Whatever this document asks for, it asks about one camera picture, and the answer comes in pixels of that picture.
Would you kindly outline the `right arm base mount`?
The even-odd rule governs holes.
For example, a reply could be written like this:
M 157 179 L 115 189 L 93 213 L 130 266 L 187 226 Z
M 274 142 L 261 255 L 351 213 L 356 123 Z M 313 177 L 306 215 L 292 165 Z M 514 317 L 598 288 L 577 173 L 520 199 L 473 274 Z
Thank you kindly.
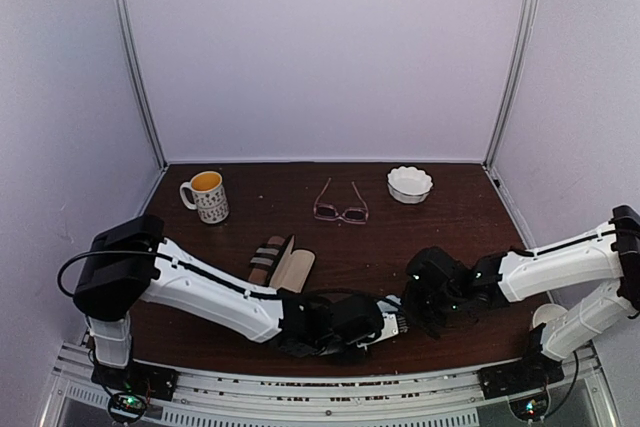
M 548 388 L 563 379 L 562 364 L 556 361 L 518 360 L 478 371 L 484 398 L 506 398 L 513 416 L 528 423 L 541 421 L 549 412 Z

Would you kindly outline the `brown plaid glasses case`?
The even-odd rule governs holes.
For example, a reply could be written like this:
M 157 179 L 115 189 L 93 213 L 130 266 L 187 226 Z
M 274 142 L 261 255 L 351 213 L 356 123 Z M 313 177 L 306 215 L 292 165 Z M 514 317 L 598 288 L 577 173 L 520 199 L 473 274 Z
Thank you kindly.
M 256 249 L 249 263 L 249 282 L 262 286 L 269 283 L 284 243 L 283 237 L 272 236 Z

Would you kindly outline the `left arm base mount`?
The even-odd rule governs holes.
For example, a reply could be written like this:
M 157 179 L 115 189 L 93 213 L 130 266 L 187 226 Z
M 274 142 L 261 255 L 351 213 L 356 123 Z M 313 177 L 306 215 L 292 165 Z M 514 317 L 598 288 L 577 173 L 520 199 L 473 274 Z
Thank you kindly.
M 175 369 L 133 361 L 125 369 L 96 364 L 91 380 L 107 394 L 107 413 L 117 423 L 139 421 L 152 400 L 171 401 L 179 373 Z

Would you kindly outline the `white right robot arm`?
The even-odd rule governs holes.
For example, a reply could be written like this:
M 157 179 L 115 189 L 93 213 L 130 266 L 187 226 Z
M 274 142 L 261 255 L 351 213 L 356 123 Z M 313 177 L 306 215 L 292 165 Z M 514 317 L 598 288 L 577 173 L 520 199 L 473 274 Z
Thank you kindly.
M 486 255 L 473 267 L 439 247 L 419 251 L 406 267 L 402 303 L 432 337 L 450 313 L 506 307 L 542 292 L 596 281 L 568 312 L 536 329 L 532 351 L 513 366 L 519 387 L 535 387 L 574 350 L 624 317 L 639 314 L 639 214 L 628 205 L 610 220 L 564 241 Z

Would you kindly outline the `pink frame sunglasses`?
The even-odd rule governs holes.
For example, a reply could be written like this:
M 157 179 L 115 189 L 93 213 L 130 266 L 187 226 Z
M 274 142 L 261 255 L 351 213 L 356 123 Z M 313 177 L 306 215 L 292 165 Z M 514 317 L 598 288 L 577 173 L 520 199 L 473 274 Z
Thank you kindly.
M 350 225 L 366 225 L 369 220 L 370 210 L 367 202 L 363 198 L 357 184 L 352 181 L 350 183 L 352 192 L 355 194 L 358 203 L 356 205 L 338 205 L 325 202 L 323 200 L 325 194 L 331 186 L 332 178 L 328 177 L 322 189 L 316 196 L 312 214 L 315 220 L 323 222 L 343 222 Z

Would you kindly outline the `black quilted glasses case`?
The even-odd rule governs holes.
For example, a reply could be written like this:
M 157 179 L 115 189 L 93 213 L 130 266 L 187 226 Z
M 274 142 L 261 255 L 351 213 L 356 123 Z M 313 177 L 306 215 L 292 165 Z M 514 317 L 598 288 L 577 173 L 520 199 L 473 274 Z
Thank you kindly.
M 313 251 L 295 247 L 296 237 L 288 236 L 274 260 L 267 285 L 301 293 L 316 260 Z

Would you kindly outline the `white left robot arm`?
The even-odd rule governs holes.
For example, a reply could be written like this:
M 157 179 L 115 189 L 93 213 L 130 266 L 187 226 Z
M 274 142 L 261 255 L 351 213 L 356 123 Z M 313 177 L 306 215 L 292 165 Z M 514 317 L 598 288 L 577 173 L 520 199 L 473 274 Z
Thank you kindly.
M 128 312 L 139 300 L 166 305 L 294 356 L 359 351 L 400 332 L 383 300 L 356 293 L 336 302 L 259 286 L 191 256 L 163 234 L 163 221 L 143 215 L 96 235 L 69 292 L 94 337 L 106 376 L 123 391 L 144 371 L 130 358 Z

